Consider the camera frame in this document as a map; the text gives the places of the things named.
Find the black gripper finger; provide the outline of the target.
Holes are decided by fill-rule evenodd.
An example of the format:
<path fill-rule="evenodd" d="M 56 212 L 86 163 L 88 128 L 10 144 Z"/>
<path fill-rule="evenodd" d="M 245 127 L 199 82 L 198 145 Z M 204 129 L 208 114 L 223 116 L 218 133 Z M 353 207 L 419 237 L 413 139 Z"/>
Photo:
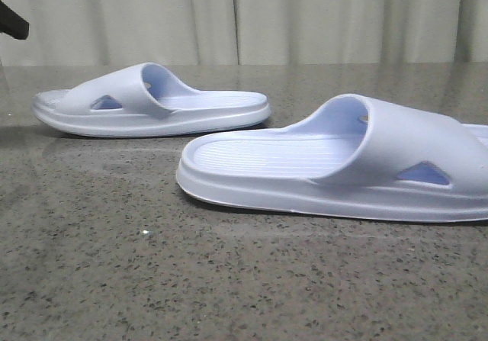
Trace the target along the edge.
<path fill-rule="evenodd" d="M 27 39 L 29 23 L 0 1 L 0 31 L 14 39 Z"/>

